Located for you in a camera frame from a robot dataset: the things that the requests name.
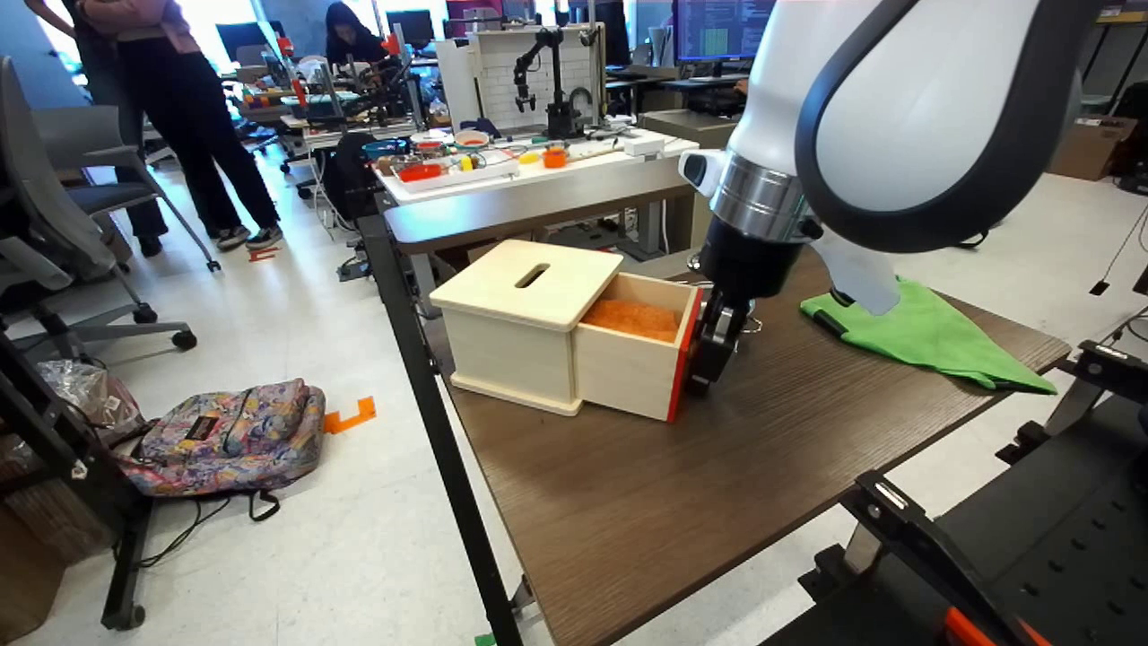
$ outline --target brown tabletop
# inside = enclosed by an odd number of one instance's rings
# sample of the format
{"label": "brown tabletop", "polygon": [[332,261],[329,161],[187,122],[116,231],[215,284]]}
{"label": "brown tabletop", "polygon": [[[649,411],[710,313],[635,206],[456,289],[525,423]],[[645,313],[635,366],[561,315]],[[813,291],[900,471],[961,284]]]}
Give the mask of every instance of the brown tabletop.
{"label": "brown tabletop", "polygon": [[692,197],[692,188],[677,176],[677,160],[618,161],[537,183],[399,206],[386,212],[386,228],[403,253],[423,255],[671,197]]}
{"label": "brown tabletop", "polygon": [[[825,291],[805,255],[721,383],[674,423],[585,407],[574,420],[451,393],[555,644],[611,644],[831,508],[995,395],[837,344],[796,313]],[[970,313],[1026,366],[1065,344]]]}

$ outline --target office chair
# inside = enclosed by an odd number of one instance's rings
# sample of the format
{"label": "office chair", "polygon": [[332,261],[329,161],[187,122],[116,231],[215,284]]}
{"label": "office chair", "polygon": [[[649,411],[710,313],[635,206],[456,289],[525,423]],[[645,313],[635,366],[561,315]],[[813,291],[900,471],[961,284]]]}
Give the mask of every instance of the office chair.
{"label": "office chair", "polygon": [[94,167],[131,170],[141,176],[141,183],[73,188],[73,201],[86,207],[94,221],[111,215],[118,207],[131,207],[141,201],[163,201],[178,221],[187,237],[202,247],[208,271],[222,271],[202,240],[202,234],[184,221],[165,188],[151,176],[141,149],[118,136],[118,109],[94,105],[36,113],[31,128],[39,133],[39,143],[61,176],[86,176],[86,170]]}
{"label": "office chair", "polygon": [[[94,358],[96,340],[173,334],[175,350],[195,350],[187,325],[154,325],[154,308],[124,284],[118,258],[103,244],[90,207],[59,181],[17,85],[16,65],[0,61],[0,304],[30,308],[44,334],[21,344],[55,340],[61,357]],[[66,325],[48,308],[51,294],[78,284],[116,279],[128,304]]]}

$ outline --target person's legs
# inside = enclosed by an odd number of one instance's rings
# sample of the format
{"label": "person's legs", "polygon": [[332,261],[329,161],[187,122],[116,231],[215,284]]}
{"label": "person's legs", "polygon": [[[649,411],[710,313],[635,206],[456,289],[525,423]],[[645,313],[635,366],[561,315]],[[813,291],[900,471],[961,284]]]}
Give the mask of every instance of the person's legs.
{"label": "person's legs", "polygon": [[189,201],[215,240],[234,240],[244,222],[215,171],[210,149],[202,136],[202,65],[173,55],[165,42],[124,42],[124,91],[148,113],[151,125],[175,152]]}
{"label": "person's legs", "polygon": [[[122,65],[116,55],[116,42],[108,39],[86,39],[78,47],[86,78],[90,78],[90,96],[94,105],[111,105],[118,109],[118,136],[122,143],[143,143],[143,113],[141,105],[128,96],[128,91],[122,85]],[[122,183],[141,183],[135,170],[118,170],[116,181]],[[141,240],[143,258],[158,255],[163,244],[158,237],[167,234],[165,215],[158,212],[154,201],[131,206],[128,207],[131,221],[131,234]]]}
{"label": "person's legs", "polygon": [[259,176],[255,160],[246,156],[244,140],[237,136],[237,128],[228,122],[222,82],[220,82],[215,67],[208,65],[208,59],[198,59],[198,61],[202,61],[202,136],[208,140],[210,160],[237,188],[237,193],[240,193],[244,207],[252,212],[252,221],[259,222],[259,231],[276,231],[280,212]]}
{"label": "person's legs", "polygon": [[[135,152],[143,149],[143,113],[128,95],[118,95],[118,136],[131,143]],[[118,170],[116,171],[122,183],[143,183],[135,170]],[[167,234],[165,215],[158,212],[154,201],[131,206],[128,207],[131,234],[141,240],[141,253],[151,258],[163,253],[158,237]]]}

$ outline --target white floor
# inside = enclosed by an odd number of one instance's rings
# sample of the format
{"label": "white floor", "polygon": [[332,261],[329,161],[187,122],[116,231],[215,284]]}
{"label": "white floor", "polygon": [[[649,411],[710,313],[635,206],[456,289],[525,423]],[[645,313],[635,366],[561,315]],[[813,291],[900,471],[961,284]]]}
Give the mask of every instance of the white floor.
{"label": "white floor", "polygon": [[[21,646],[470,646],[487,632],[373,284],[337,284],[332,267],[348,253],[280,171],[265,167],[265,176],[280,193],[285,253],[265,261],[234,253],[226,274],[208,274],[173,231],[165,258],[135,261],[131,279],[165,320],[195,325],[202,344],[178,357],[165,337],[128,340],[108,358],[148,413],[165,413],[195,393],[305,377],[343,413],[373,395],[378,420],[329,439],[323,468],[285,491],[285,514],[268,524],[252,524],[234,504],[148,571],[135,591],[148,606],[143,628],[124,636],[100,628],[111,560],[94,557],[69,571],[55,617]],[[1116,267],[1108,294],[1087,294],[1141,207],[1143,197],[1105,183],[1049,176],[981,253],[911,255],[894,267],[1037,329],[1082,340],[1148,304],[1131,291],[1148,267],[1136,240]],[[1055,398],[1007,398],[898,468],[894,483],[939,514],[995,479],[1000,471],[995,448],[1021,420],[1044,420],[1051,407]],[[187,521],[187,508],[163,510],[151,547],[165,547]],[[827,510],[629,644],[756,644],[805,609],[792,579],[845,530],[845,514]]]}

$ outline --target green cloth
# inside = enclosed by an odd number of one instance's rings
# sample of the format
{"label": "green cloth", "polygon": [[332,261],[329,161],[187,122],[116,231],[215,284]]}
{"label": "green cloth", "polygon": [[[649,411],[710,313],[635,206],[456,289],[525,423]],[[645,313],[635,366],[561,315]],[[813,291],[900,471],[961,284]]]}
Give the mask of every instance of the green cloth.
{"label": "green cloth", "polygon": [[843,340],[909,366],[972,380],[989,393],[1055,393],[929,289],[898,279],[898,300],[885,315],[838,304],[831,294],[800,301],[800,313],[812,320],[825,315]]}

